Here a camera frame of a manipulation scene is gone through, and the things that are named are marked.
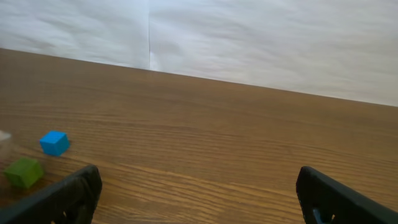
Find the wooden table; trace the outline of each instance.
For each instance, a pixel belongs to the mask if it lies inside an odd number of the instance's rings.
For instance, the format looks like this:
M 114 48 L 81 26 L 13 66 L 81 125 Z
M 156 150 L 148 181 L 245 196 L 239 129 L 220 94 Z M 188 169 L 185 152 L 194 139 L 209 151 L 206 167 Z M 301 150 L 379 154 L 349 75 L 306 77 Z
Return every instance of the wooden table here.
M 312 166 L 398 210 L 398 108 L 0 50 L 0 129 L 46 175 L 0 178 L 0 205 L 98 166 L 93 223 L 303 223 L 295 193 Z M 43 154 L 64 131 L 70 149 Z

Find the blue cube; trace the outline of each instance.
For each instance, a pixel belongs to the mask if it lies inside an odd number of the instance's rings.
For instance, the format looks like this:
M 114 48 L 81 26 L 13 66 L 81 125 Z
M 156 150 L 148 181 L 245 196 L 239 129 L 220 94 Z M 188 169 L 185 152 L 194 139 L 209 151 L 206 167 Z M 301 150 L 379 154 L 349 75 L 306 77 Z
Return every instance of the blue cube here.
M 69 148 L 69 141 L 66 133 L 50 131 L 40 139 L 40 145 L 44 153 L 52 156 L 61 156 Z

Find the toy block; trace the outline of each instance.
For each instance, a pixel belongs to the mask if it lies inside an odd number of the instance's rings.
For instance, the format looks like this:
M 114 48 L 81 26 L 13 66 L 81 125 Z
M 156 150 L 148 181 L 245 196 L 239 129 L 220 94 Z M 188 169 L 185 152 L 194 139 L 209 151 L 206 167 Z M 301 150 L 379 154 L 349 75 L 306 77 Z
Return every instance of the toy block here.
M 28 189 L 43 175 L 43 169 L 35 159 L 20 158 L 3 171 L 11 185 Z
M 50 131 L 40 139 L 40 145 L 44 153 L 52 156 L 61 156 L 69 148 L 69 140 L 66 133 Z

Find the table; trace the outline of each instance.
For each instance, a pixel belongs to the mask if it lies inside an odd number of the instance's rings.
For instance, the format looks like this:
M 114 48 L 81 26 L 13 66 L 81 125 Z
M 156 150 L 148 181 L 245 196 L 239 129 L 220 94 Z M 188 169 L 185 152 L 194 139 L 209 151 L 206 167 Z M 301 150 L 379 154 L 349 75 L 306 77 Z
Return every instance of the table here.
M 312 166 L 398 210 L 398 108 L 0 50 L 0 129 L 46 174 L 10 204 L 87 164 L 103 191 L 93 223 L 303 223 Z M 64 131 L 70 149 L 39 139 Z

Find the green cube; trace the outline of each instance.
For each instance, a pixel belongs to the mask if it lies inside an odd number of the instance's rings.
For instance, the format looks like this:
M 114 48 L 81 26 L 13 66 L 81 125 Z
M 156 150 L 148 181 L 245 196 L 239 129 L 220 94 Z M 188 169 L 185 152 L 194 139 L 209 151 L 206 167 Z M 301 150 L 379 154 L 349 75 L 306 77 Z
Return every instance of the green cube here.
M 44 175 L 44 172 L 37 160 L 23 157 L 7 167 L 4 175 L 12 185 L 28 189 Z

